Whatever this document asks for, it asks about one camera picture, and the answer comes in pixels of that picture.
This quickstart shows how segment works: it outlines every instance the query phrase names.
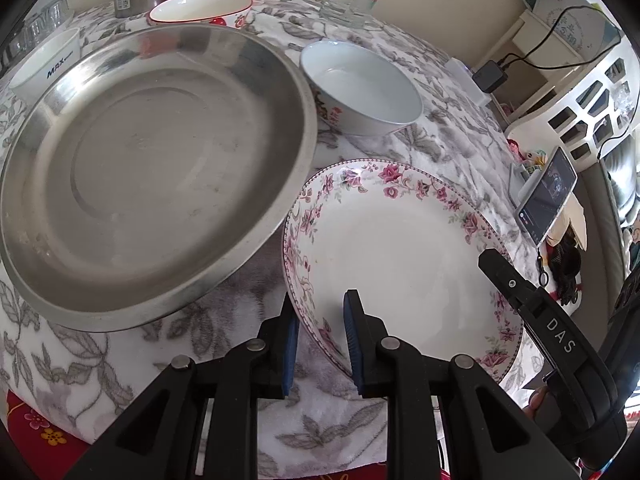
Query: smartphone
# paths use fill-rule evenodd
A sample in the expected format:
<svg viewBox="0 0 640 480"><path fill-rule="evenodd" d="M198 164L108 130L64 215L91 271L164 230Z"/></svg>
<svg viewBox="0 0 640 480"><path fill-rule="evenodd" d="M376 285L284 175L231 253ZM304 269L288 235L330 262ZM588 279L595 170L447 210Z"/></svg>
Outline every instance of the smartphone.
<svg viewBox="0 0 640 480"><path fill-rule="evenodd" d="M574 190L578 175L564 150L558 146L551 153L538 183L516 209L518 225L526 231L536 247L545 239Z"/></svg>

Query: power adapter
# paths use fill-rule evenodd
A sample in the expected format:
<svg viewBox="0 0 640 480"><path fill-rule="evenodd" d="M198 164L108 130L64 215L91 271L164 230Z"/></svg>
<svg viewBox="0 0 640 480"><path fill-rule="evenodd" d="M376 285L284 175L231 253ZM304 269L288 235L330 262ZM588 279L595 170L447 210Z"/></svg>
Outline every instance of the power adapter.
<svg viewBox="0 0 640 480"><path fill-rule="evenodd" d="M486 94L490 94L507 81L509 76L495 61L489 60L473 74L472 78L479 89Z"/></svg>

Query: red floral cloth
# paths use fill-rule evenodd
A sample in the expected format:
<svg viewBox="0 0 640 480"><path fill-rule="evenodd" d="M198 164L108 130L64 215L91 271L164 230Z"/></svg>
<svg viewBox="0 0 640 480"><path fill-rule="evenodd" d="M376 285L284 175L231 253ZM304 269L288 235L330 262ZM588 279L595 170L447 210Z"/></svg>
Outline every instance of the red floral cloth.
<svg viewBox="0 0 640 480"><path fill-rule="evenodd" d="M13 392L6 396L9 407L7 430L24 461L41 480L62 480L89 444L60 430L39 415ZM340 473L303 480L385 480L386 465L370 464ZM442 471L442 480L450 480Z"/></svg>

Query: floral plate rim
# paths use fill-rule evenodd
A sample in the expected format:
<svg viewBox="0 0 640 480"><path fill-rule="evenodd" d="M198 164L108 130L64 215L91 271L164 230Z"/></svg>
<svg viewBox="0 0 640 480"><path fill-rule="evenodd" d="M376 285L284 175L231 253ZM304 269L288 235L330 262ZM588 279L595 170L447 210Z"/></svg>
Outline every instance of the floral plate rim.
<svg viewBox="0 0 640 480"><path fill-rule="evenodd" d="M389 164L389 163L398 164L399 166L403 166L405 168L405 170L412 170L412 171L416 171L417 173L421 173L421 174L423 174L423 175L425 175L425 176L427 176L429 178L432 178L433 180L437 181L438 183L442 184L443 186L447 187L447 189L449 189L450 191L455 193L456 196L458 196L462 200L464 200L465 203L471 208L471 210L475 214L477 214L484 221L484 223L487 225L487 227L491 230L492 234L495 236L495 239L498 241L498 243L504 249L504 254L505 254L508 262L511 265L513 265L513 261L511 259L511 255L509 254L509 251L507 251L507 248L505 247L504 242L502 241L502 239L500 238L498 233L495 231L493 226L489 223L489 221L484 217L484 215L481 212L478 211L478 209L470 202L470 200L464 194L462 194L458 190L456 190L453 186L450 186L446 182L443 182L442 180L440 180L436 176L433 176L432 174L427 173L424 170L416 168L415 166L412 166L411 164L405 164L404 162L399 162L397 160L391 160L391 159L387 159L387 158L363 157L363 158L350 158L349 160L343 160L341 162L336 162L336 163L331 164L331 165L329 165L329 166L327 166L325 168L322 168L319 171L316 171L305 182L305 185L302 187L298 197L296 198L295 202L291 206L291 209L289 210L289 213L287 213L287 218L286 218L286 221L284 223L284 228L282 230L282 246L281 246L282 270L283 270L284 275L285 275L285 283L287 285L287 294L289 295L289 299L291 300L293 308L296 311L296 316L300 320L300 323L302 323L302 325L305 327L306 332L311 336L311 339L313 339L313 341L318 345L318 347L322 350L322 353L329 359L329 361L336 368L338 368L338 370L340 370L343 374L345 374L350 379L353 377L351 371L347 370L345 367L343 367L341 362L338 361L334 356L332 356L328 352L327 348L325 348L325 346L324 346L324 342L321 341L321 339L316 335L315 330L311 326L309 326L307 320L305 319L305 316L303 315L303 308L300 305L300 302L298 301L298 298L296 297L296 295L293 293L293 290L292 290L291 276L290 276L289 269L288 269L288 266L287 266L287 260L286 260L286 257L285 257L285 253L286 253L286 243L287 243L287 231L288 231L288 228L289 228L289 223L290 223L291 218L292 218L293 209L295 208L296 204L298 203L298 201L302 197L303 192L307 190L307 188L311 185L311 183L313 181L315 181L320 176L323 176L325 173L327 173L327 171L333 170L335 168L340 168L342 166L347 166L348 164L361 163L361 162L364 162L364 163L367 163L367 162L380 162L382 164ZM510 360L509 364L507 365L507 367L505 368L504 372L500 375L500 377L497 378L497 379L494 379L497 384L500 384L502 382L502 380L507 376L507 374L511 371L511 367L513 367L513 363L515 362L516 357L517 357L517 355L518 355L518 353L520 351L520 346L522 344L522 335L523 335L523 333L524 333L524 323L522 322L520 324L520 333L518 334L518 343L517 343L516 348L515 348L515 350L513 352L511 360Z"/></svg>

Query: floral tablecloth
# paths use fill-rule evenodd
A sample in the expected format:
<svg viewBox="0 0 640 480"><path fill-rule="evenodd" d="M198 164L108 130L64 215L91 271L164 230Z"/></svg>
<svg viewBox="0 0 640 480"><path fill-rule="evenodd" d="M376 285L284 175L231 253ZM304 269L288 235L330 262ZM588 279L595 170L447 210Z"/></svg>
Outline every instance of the floral tablecloth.
<svg viewBox="0 0 640 480"><path fill-rule="evenodd" d="M272 0L255 6L246 29L298 62L300 50L322 38L347 40L391 60L416 85L420 120L383 138L348 139L319 122L314 170L349 158L382 157L412 164L466 194L489 221L516 268L532 279L536 253L513 219L508 199L512 161L504 135L444 68L448 57L423 40L373 20L351 30L318 17L317 0ZM145 27L113 17L113 4L78 14L82 54L119 34ZM0 162L24 121L24 104L0 81ZM146 326L117 333L80 333L48 323L18 296L0 269L0 384L52 423L94 441L177 354L196 361L224 355L276 316L285 293L276 232L241 269L205 297ZM496 352L492 360L512 356ZM517 396L542 368L525 333L502 386ZM306 333L300 333L295 380L286 400L258 406L261 477L296 478L379 462L386 455L383 400L361 399Z"/></svg>

